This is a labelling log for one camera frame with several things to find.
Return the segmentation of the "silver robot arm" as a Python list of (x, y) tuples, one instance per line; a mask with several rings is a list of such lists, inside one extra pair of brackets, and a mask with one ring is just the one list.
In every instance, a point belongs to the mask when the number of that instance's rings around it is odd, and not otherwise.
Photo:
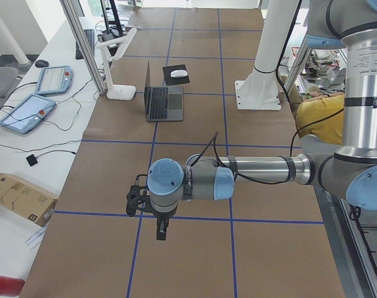
[(235, 181), (296, 182), (321, 187), (355, 207), (377, 210), (377, 1), (311, 1), (307, 43), (345, 47), (346, 90), (342, 144), (316, 133), (304, 137), (304, 153), (277, 157), (190, 156), (185, 165), (164, 158), (148, 171), (145, 210), (164, 240), (179, 201), (228, 199)]

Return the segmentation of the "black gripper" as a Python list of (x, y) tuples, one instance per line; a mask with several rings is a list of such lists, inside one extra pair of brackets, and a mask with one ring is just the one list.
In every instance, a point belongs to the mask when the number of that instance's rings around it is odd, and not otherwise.
[(167, 228), (170, 219), (175, 215), (176, 209), (168, 212), (154, 210), (152, 214), (157, 218), (157, 240), (166, 240)]

